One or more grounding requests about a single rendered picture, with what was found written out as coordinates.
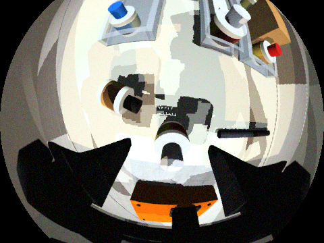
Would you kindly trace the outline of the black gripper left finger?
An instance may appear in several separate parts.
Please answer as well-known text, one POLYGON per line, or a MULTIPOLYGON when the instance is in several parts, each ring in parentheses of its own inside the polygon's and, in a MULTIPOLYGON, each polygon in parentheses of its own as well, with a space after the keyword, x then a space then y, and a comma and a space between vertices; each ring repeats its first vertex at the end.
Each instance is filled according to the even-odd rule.
POLYGON ((103 207, 106 197, 118 176, 132 146, 131 138, 124 138, 91 151, 75 152, 48 141, 54 160, 70 170, 81 188, 94 201, 103 207))

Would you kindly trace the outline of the white jar with orange label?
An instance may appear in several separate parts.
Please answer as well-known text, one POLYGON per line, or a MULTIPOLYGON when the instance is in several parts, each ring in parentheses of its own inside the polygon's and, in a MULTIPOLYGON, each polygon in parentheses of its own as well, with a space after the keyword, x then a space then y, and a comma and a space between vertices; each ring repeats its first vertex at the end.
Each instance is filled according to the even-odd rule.
POLYGON ((100 85, 97 91, 97 101, 121 115, 127 110, 138 113, 143 105, 143 101, 134 96, 132 87, 111 79, 106 79, 100 85))

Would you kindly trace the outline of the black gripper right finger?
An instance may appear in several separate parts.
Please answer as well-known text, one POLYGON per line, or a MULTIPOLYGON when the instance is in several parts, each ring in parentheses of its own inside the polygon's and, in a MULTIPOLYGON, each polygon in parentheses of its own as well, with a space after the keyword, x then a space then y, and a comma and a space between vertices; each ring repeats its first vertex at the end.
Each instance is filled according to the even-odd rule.
POLYGON ((284 170, 287 164, 283 160, 256 167, 214 145, 210 146, 208 156, 221 195, 225 218, 240 213, 238 208, 245 205, 264 186, 268 178, 284 170))

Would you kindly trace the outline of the white jar with blue lid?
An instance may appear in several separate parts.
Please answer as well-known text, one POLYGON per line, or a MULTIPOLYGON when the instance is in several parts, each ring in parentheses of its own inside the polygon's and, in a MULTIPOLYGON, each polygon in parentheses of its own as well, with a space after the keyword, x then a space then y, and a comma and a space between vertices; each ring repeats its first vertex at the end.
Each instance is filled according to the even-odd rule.
POLYGON ((137 11, 133 6, 124 6, 122 1, 117 1, 117 3, 112 3, 109 6, 108 11, 110 11, 111 16, 109 18, 111 26, 116 30, 123 30, 127 28, 141 27, 142 22, 138 18, 137 11))

